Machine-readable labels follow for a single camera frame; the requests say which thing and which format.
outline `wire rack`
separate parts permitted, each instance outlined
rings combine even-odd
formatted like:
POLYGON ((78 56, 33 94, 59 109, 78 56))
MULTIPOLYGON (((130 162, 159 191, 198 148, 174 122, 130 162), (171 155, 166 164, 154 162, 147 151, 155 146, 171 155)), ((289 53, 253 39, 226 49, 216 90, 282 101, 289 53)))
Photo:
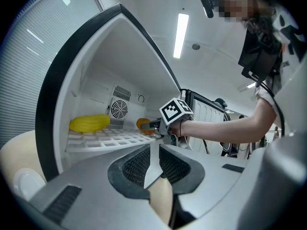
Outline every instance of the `wire rack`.
POLYGON ((104 129, 96 133, 69 131, 66 152, 110 151, 143 145, 161 138, 153 133, 145 135, 139 130, 104 129))

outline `refrigerator door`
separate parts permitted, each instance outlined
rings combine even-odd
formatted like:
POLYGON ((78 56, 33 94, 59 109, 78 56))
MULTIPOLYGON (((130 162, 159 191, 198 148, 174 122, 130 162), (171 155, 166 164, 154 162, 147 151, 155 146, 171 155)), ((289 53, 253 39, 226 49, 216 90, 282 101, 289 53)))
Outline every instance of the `refrigerator door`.
MULTIPOLYGON (((180 95, 178 81, 163 54, 142 25, 122 4, 116 4, 97 14, 81 26, 57 53, 39 94, 35 136, 39 160, 47 181, 65 170, 69 123, 74 118, 73 112, 80 114, 75 111, 80 108, 80 95, 88 97, 88 102, 83 101, 86 103, 84 113, 93 106, 96 108, 94 111, 104 113, 110 94, 102 96, 102 92, 111 92, 114 86, 114 83, 111 86, 111 81, 108 82, 110 77, 105 74, 109 72, 112 72, 110 76, 115 74, 117 79, 131 83, 132 87, 137 86, 140 92, 136 93, 139 97, 144 99, 143 92, 152 95, 147 104, 152 109, 150 111, 156 110, 155 115, 163 104, 160 102, 171 99, 169 96, 173 98, 180 95), (94 84, 92 79, 86 78, 86 74, 90 72, 91 77, 97 76, 88 70, 97 55, 100 62, 96 62, 95 69, 103 69, 105 72, 102 79, 95 82, 96 89, 91 88, 90 94, 99 95, 103 100, 94 96, 92 99, 96 100, 92 103, 88 92, 82 88, 84 83, 87 86, 94 84)), ((138 107, 142 111, 134 115, 134 119, 147 115, 148 108, 145 103, 139 103, 138 107)), ((135 109, 131 108, 129 113, 135 113, 135 109)))
MULTIPOLYGON (((182 89, 182 97, 194 112, 193 118, 196 121, 223 122, 224 110, 209 99, 191 91, 182 89)), ((219 142, 206 141, 210 155, 220 156, 223 147, 219 142)), ((188 137, 188 145, 193 151, 206 153, 204 142, 201 139, 188 137)))

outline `black frame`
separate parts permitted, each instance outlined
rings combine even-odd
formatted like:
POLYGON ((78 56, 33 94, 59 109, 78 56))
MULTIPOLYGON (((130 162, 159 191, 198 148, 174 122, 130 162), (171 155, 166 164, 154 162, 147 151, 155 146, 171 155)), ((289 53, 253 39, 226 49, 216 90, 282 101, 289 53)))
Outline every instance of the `black frame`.
POLYGON ((188 106, 190 107, 191 110, 193 110, 193 100, 197 100, 200 102, 203 102, 211 107, 213 107, 214 109, 224 113, 225 110, 223 108, 221 108, 220 106, 218 106, 217 104, 215 104, 213 101, 210 101, 209 99, 207 99, 206 97, 203 97, 200 94, 197 94, 194 91, 191 90, 187 90, 187 89, 181 89, 182 91, 186 91, 186 98, 185 98, 185 102, 188 104, 188 106))
POLYGON ((58 95, 66 73, 76 55, 90 37, 108 21, 121 13, 145 36, 167 67, 180 90, 180 85, 158 46, 144 27, 122 4, 113 5, 94 16, 82 25, 63 45, 54 58, 39 93, 35 117, 35 137, 39 161, 47 182, 59 175, 53 148, 53 121, 58 95))

